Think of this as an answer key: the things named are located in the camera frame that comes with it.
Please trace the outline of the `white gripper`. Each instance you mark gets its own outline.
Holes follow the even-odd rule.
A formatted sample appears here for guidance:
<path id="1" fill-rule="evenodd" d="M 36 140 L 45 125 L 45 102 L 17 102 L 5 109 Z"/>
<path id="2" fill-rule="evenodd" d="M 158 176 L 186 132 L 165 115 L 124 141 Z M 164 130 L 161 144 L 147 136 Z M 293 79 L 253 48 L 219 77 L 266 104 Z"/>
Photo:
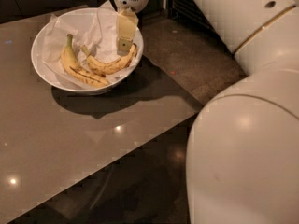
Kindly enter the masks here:
<path id="1" fill-rule="evenodd" d="M 114 0 L 117 6 L 117 49 L 118 53 L 128 53 L 137 30 L 138 17 L 136 13 L 142 11 L 149 0 Z"/>

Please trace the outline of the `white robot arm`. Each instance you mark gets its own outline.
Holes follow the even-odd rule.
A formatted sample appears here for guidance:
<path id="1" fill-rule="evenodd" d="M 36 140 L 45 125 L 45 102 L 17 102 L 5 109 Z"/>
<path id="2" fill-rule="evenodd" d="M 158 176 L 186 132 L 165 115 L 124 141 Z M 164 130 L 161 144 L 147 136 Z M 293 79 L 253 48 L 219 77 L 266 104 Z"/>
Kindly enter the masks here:
<path id="1" fill-rule="evenodd" d="M 298 0 L 193 0 L 246 74 L 192 126 L 191 224 L 299 224 Z"/>

